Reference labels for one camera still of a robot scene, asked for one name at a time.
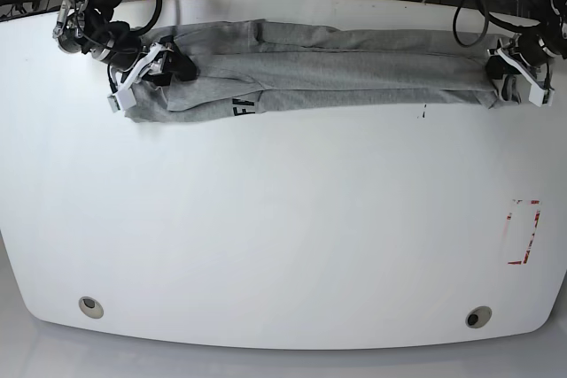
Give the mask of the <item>grey T-shirt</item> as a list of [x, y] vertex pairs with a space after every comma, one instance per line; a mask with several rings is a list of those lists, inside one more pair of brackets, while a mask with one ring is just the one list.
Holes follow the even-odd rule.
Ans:
[[270, 22], [163, 27], [198, 68], [195, 81], [134, 92], [135, 122], [202, 122], [246, 114], [369, 104], [503, 102], [485, 72], [499, 35], [464, 49], [447, 31], [339, 30]]

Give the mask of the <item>red tape rectangle marking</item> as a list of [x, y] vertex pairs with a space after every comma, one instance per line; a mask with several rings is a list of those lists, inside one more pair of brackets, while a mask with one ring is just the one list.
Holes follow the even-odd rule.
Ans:
[[512, 201], [503, 235], [505, 263], [520, 266], [527, 263], [540, 220], [542, 203], [537, 199]]

